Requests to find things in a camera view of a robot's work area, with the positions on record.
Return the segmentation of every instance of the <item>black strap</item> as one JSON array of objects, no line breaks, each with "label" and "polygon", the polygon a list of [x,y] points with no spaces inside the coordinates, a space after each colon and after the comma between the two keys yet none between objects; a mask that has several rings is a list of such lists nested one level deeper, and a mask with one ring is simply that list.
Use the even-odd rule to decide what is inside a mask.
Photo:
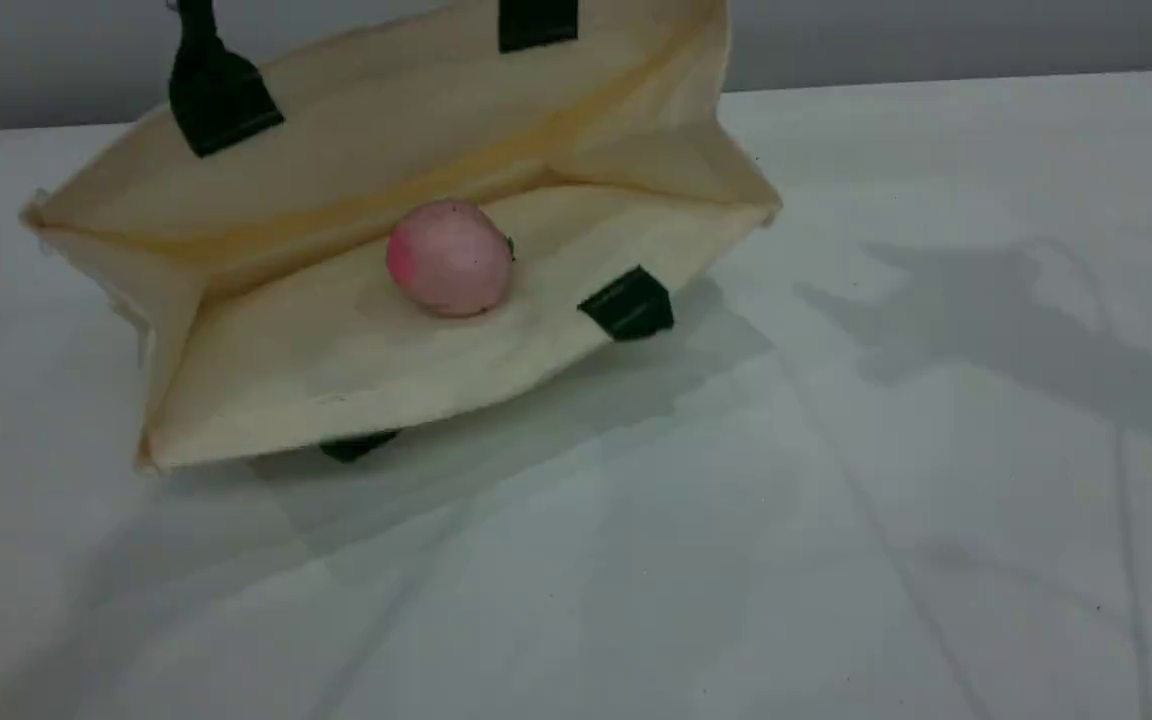
[{"label": "black strap", "polygon": [[673,328],[669,291],[643,266],[636,266],[589,296],[581,302],[579,310],[616,342],[644,340]]},{"label": "black strap", "polygon": [[[579,0],[499,0],[500,53],[576,40]],[[168,0],[180,15],[172,114],[189,147],[214,154],[283,122],[256,65],[220,41],[211,0]]]},{"label": "black strap", "polygon": [[579,0],[500,0],[500,54],[576,40]]},{"label": "black strap", "polygon": [[319,446],[319,450],[336,462],[354,462],[369,454],[376,448],[387,445],[396,438],[399,430],[389,430],[384,433],[372,433],[370,435],[358,435],[354,438],[338,439],[335,442],[325,442]]},{"label": "black strap", "polygon": [[175,10],[180,50],[168,97],[189,149],[206,158],[282,123],[260,70],[220,41],[211,0],[177,0]]}]

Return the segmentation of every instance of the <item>table surface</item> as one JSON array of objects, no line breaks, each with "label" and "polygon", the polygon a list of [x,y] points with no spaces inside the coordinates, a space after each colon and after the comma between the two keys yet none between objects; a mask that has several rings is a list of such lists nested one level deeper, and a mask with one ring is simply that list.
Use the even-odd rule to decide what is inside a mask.
[{"label": "table surface", "polygon": [[733,94],[785,196],[355,467],[137,477],[132,329],[0,132],[0,720],[1152,719],[1152,73]]}]

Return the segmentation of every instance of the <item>tote bag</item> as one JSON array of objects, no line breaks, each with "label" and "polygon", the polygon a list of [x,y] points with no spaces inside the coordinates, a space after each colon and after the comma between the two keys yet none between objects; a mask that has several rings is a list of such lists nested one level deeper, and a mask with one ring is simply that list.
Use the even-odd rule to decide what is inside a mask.
[{"label": "tote bag", "polygon": [[[723,0],[454,1],[259,69],[210,0],[179,13],[170,104],[22,213],[145,333],[142,469],[366,448],[516,396],[668,329],[781,205],[718,123]],[[477,318],[385,270],[389,228],[442,197],[516,247]]]}]

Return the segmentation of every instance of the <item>pink ball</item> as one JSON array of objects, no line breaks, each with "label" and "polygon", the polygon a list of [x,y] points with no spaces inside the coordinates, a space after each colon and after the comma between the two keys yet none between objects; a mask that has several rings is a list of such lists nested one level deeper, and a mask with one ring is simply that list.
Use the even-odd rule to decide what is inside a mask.
[{"label": "pink ball", "polygon": [[513,253],[505,234],[471,202],[435,200],[399,220],[385,265],[417,304],[465,318],[505,300]]}]

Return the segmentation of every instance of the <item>wall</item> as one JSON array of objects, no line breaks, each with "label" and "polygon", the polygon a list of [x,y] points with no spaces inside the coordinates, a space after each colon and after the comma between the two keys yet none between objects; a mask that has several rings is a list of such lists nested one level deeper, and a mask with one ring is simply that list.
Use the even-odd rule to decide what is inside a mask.
[{"label": "wall", "polygon": [[[268,59],[435,0],[218,0]],[[1152,68],[1152,0],[732,0],[732,88]],[[0,0],[0,127],[136,118],[165,96],[162,0]]]}]

